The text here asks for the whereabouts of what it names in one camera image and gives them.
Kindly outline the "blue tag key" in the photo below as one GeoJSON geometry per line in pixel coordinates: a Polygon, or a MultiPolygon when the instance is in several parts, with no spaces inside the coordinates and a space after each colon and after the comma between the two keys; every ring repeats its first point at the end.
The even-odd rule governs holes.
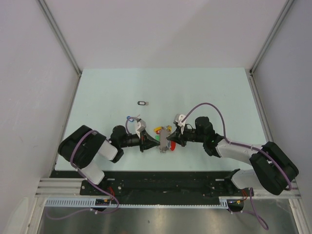
{"type": "Polygon", "coordinates": [[[166,129],[167,131],[169,131],[169,132],[171,132],[171,131],[172,131],[172,127],[171,127],[171,125],[167,125],[167,126],[165,127],[165,129],[166,129]]]}
{"type": "Polygon", "coordinates": [[[134,121],[139,120],[139,119],[140,119],[139,117],[140,117],[140,115],[138,115],[138,116],[136,116],[136,117],[127,116],[127,120],[128,120],[129,122],[134,122],[134,121]]]}

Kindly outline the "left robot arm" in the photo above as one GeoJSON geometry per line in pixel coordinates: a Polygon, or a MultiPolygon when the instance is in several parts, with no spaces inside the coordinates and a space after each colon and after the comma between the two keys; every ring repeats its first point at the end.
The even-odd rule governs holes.
{"type": "Polygon", "coordinates": [[[124,154],[123,148],[139,147],[144,152],[159,145],[160,142],[150,136],[143,126],[139,126],[135,134],[130,134],[124,126],[118,125],[113,128],[110,138],[107,138],[82,125],[60,143],[58,154],[91,182],[93,192],[102,195],[107,191],[108,183],[103,180],[105,173],[94,162],[95,156],[116,163],[124,154]]]}

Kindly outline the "metal keyring holder red handle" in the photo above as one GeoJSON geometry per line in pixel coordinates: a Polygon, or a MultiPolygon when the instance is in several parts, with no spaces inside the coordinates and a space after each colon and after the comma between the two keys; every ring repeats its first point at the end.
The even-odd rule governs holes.
{"type": "Polygon", "coordinates": [[[170,128],[162,127],[159,130],[159,150],[161,153],[166,153],[167,151],[173,152],[176,148],[176,143],[167,139],[171,134],[170,128]]]}

